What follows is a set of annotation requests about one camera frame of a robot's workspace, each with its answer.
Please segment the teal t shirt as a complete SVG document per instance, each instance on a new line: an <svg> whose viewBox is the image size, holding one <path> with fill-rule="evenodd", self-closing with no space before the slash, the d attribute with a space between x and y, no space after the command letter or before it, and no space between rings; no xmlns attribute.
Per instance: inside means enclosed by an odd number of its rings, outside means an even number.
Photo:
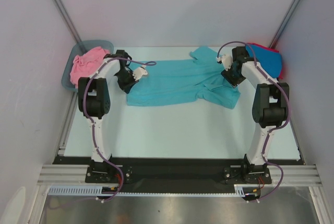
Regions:
<svg viewBox="0 0 334 224"><path fill-rule="evenodd" d="M136 83L126 97L127 104L156 107L203 99L234 109L240 92L222 77L217 53L207 46L190 52L187 60L157 61L148 75Z"/></svg>

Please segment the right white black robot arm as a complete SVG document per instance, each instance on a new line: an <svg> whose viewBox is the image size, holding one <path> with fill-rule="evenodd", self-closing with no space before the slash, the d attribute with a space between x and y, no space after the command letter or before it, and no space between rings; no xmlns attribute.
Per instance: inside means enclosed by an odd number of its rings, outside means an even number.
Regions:
<svg viewBox="0 0 334 224"><path fill-rule="evenodd" d="M290 120L289 85L275 81L257 60L250 46L237 46L232 54L218 55L216 60L224 70L221 75L232 87L248 80L255 89L252 117L256 123L253 140L245 155L246 166L241 178L253 183L268 165L268 150L274 133L284 128Z"/></svg>

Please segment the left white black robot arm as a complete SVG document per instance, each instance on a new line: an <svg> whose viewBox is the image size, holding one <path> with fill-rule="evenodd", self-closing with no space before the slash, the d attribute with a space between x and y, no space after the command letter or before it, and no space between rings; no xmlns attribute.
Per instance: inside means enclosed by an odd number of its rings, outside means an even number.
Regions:
<svg viewBox="0 0 334 224"><path fill-rule="evenodd" d="M104 121L112 107L109 83L128 94L147 74L141 67L132 70L131 63L135 61L125 50L117 50L114 54L104 55L96 71L78 80L78 108L88 122L92 143L90 165L104 182L113 180L118 170L111 163L112 152L104 133Z"/></svg>

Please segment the pink crumpled t shirt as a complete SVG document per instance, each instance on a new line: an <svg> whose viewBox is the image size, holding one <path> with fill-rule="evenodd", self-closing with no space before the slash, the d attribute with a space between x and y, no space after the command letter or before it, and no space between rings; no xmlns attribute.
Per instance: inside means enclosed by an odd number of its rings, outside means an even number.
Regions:
<svg viewBox="0 0 334 224"><path fill-rule="evenodd" d="M82 56L76 55L70 72L70 82L78 88L80 77L89 77L102 64L104 57L110 54L109 50L97 46Z"/></svg>

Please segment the grey plastic basket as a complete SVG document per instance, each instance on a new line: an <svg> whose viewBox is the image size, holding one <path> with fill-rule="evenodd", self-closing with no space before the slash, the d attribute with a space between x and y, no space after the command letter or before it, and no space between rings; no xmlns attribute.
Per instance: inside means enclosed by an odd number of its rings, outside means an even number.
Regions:
<svg viewBox="0 0 334 224"><path fill-rule="evenodd" d="M87 53L91 49L100 46L101 48L105 50L109 50L111 53L113 53L114 50L114 45L107 41L107 40L86 40L77 43L76 45L73 46L70 55L68 57L63 75L62 75L62 80L61 84L62 86L72 92L77 92L78 89L75 88L75 85L71 83L70 81L70 72L73 67L73 61L74 58L79 55L82 56L83 54Z"/></svg>

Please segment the right corner aluminium post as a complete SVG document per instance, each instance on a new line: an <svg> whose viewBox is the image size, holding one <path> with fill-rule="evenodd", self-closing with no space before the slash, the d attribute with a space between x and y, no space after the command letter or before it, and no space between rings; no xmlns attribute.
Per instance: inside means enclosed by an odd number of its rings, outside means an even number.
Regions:
<svg viewBox="0 0 334 224"><path fill-rule="evenodd" d="M299 7L302 0L292 0L287 12L285 13L282 22L280 23L278 29L276 30L272 40L270 41L269 47L275 49L281 39L283 33L285 32L289 22L293 18L297 8Z"/></svg>

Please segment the corner aluminium post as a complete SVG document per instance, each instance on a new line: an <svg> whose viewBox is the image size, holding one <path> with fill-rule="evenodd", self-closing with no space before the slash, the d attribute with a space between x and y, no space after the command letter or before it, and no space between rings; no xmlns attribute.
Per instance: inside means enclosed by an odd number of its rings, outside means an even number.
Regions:
<svg viewBox="0 0 334 224"><path fill-rule="evenodd" d="M63 22L65 23L67 29L69 30L71 36L73 37L76 43L81 42L81 37L63 3L62 0L52 0L56 9L58 10Z"/></svg>
<svg viewBox="0 0 334 224"><path fill-rule="evenodd" d="M269 47L275 49L281 39L283 33L285 32L289 22L293 18L297 8L299 7L302 0L292 0L287 12L285 13L282 22L280 23L278 29L276 30L272 40L270 41Z"/></svg>

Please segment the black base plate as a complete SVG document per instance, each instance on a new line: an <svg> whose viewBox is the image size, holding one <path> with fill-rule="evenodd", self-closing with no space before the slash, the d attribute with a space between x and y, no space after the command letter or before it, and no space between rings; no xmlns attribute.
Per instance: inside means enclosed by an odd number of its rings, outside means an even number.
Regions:
<svg viewBox="0 0 334 224"><path fill-rule="evenodd" d="M271 159L264 169L252 172L242 159L172 159L112 158L116 168L89 157L57 156L53 165L70 169L70 175L81 175L78 182L117 186L123 193L148 194L220 194L232 192L237 184L272 186L288 169L304 166L302 160Z"/></svg>

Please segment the aluminium frame rail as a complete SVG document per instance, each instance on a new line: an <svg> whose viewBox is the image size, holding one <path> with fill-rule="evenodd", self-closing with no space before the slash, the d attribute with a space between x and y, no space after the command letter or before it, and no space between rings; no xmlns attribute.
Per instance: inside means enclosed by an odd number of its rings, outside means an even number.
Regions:
<svg viewBox="0 0 334 224"><path fill-rule="evenodd" d="M37 185L83 185L87 175L84 164L46 164L42 167ZM282 166L281 186L320 187L322 182L315 165Z"/></svg>

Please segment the left corner aluminium post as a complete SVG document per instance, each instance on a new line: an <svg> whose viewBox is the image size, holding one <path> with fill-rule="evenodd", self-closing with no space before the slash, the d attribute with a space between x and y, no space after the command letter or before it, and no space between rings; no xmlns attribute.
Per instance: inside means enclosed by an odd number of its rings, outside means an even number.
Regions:
<svg viewBox="0 0 334 224"><path fill-rule="evenodd" d="M63 22L65 23L67 29L69 30L71 36L73 37L76 43L81 42L81 37L63 3L62 0L52 0L56 9L58 10Z"/></svg>

